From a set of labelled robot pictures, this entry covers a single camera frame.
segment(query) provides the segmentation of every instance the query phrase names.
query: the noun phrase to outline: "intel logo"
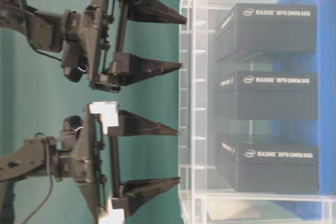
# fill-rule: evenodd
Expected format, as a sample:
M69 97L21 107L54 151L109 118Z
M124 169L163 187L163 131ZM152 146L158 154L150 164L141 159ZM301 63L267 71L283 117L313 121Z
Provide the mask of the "intel logo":
M254 77L253 76L246 76L243 79L243 82L245 83L252 83L254 81Z
M244 14L245 16L251 16L253 13L254 13L254 10L253 10L252 8L248 8L248 9L245 9L245 10L243 11L243 14Z
M244 153L245 157L254 157L254 155L256 155L256 151L255 150L248 150Z

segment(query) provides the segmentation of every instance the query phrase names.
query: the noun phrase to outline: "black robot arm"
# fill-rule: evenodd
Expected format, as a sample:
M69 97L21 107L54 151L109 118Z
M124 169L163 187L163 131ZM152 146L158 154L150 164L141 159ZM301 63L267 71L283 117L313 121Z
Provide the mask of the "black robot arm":
M93 223L98 223L99 216L107 209L107 178L101 172L100 159L100 151L105 146L103 135L108 137L110 146L112 204L115 209L123 210L125 218L179 182L178 178L166 178L121 183L118 136L177 135L177 131L130 112L119 111L116 102L95 102L85 107L83 120L79 116L66 118L59 138L28 138L21 149L0 157L0 220L15 219L15 181L53 175L57 182L65 178L76 182L93 216ZM61 148L57 148L58 142L61 142Z
M65 10L62 15L37 10L26 0L0 0L0 27L24 34L37 52L60 52L64 75L78 82L88 75L93 89L119 92L120 86L159 76L181 67L180 63L143 59L123 52L127 20L185 24L186 19L158 0L118 0L120 19L117 41L108 66L109 24L114 21L115 0L92 0L83 13Z

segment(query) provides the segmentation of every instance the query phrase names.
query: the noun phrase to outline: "clear plastic bin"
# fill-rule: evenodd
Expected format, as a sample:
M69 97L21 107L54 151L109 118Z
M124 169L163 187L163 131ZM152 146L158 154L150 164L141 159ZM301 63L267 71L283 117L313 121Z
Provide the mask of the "clear plastic bin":
M336 223L335 10L335 0L180 0L186 224ZM248 87L257 78L265 88Z

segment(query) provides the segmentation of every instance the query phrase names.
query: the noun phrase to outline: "teal background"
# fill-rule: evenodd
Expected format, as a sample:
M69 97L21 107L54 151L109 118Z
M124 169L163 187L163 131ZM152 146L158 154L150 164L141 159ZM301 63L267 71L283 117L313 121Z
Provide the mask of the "teal background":
M81 12L90 0L27 1L38 9L63 13L66 8ZM179 0L160 1L178 9ZM110 31L112 44L115 33L116 24ZM68 81L59 62L34 53L25 37L14 31L0 30L0 51L1 154L20 148L24 138L36 132L58 136L63 119L73 114L83 116L82 108L92 101L118 100L121 109L177 128L177 72L112 94L92 91L86 77L80 83ZM128 22L124 51L145 58L178 61L178 26ZM177 175L177 137L119 139L122 180ZM110 177L107 150L103 151L103 158L103 169ZM21 223L41 202L48 188L46 178L17 183L16 223ZM77 186L67 179L54 183L51 198L29 223L91 223L91 215ZM143 206L127 223L182 223L177 188Z

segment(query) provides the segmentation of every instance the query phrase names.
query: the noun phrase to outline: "cardboard box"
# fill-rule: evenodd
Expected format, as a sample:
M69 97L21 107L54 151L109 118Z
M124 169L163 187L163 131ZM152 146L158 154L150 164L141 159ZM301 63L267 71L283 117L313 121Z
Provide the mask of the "cardboard box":
M235 71L218 82L218 111L236 120L316 120L314 73Z
M276 62L315 49L314 5L237 3L216 28L218 61Z
M216 168L242 192L317 193L319 149L298 141L257 135L220 135Z

